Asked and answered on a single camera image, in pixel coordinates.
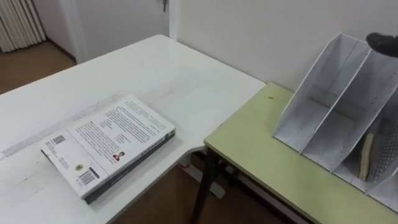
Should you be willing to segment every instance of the small sticker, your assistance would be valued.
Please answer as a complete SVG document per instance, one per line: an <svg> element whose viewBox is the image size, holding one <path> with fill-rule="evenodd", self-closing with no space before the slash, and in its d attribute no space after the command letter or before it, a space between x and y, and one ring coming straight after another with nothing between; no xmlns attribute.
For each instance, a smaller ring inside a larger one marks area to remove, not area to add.
<svg viewBox="0 0 398 224"><path fill-rule="evenodd" d="M76 171L81 171L84 168L83 164L78 164L75 166Z"/></svg>

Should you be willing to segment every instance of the tabletop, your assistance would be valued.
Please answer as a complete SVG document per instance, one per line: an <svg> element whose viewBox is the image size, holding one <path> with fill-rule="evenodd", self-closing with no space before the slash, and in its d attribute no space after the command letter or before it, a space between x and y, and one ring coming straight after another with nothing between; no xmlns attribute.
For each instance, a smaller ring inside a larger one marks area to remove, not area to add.
<svg viewBox="0 0 398 224"><path fill-rule="evenodd" d="M264 85L157 35L0 95L0 223L111 222ZM90 205L35 144L10 148L126 91L177 134Z"/></svg>
<svg viewBox="0 0 398 224"><path fill-rule="evenodd" d="M315 223L396 223L395 212L272 137L292 95L268 83L205 144Z"/></svg>

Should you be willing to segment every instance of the wall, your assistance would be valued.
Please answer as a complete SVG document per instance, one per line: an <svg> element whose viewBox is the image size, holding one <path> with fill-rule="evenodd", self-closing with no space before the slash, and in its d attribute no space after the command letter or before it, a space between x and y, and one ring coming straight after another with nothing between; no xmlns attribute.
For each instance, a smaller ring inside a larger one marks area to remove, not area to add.
<svg viewBox="0 0 398 224"><path fill-rule="evenodd" d="M46 36L75 56L72 30L62 1L67 0L33 0Z"/></svg>
<svg viewBox="0 0 398 224"><path fill-rule="evenodd" d="M177 40L180 27L180 0L169 0L169 37Z"/></svg>
<svg viewBox="0 0 398 224"><path fill-rule="evenodd" d="M183 0L178 41L295 90L339 32L397 30L396 0Z"/></svg>

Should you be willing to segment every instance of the black glove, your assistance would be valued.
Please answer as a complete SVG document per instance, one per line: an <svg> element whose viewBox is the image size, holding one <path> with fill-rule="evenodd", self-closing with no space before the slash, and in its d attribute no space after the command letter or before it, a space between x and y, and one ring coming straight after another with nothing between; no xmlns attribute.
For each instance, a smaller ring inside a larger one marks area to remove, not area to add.
<svg viewBox="0 0 398 224"><path fill-rule="evenodd" d="M398 58L398 37L372 33L366 37L366 41L376 52Z"/></svg>

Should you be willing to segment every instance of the wooden floor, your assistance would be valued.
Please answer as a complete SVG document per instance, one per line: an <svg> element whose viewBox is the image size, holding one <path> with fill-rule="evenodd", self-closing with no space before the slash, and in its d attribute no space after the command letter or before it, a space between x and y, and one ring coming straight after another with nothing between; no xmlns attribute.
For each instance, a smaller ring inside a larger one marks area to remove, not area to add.
<svg viewBox="0 0 398 224"><path fill-rule="evenodd" d="M8 54L0 53L0 94L74 65L47 42ZM203 168L202 161L193 160L196 166ZM221 200L213 195L208 197L200 223L282 223L239 189L228 188L222 177L217 181L226 189L226 195ZM115 223L189 223L198 187L198 182L175 167L127 208Z"/></svg>

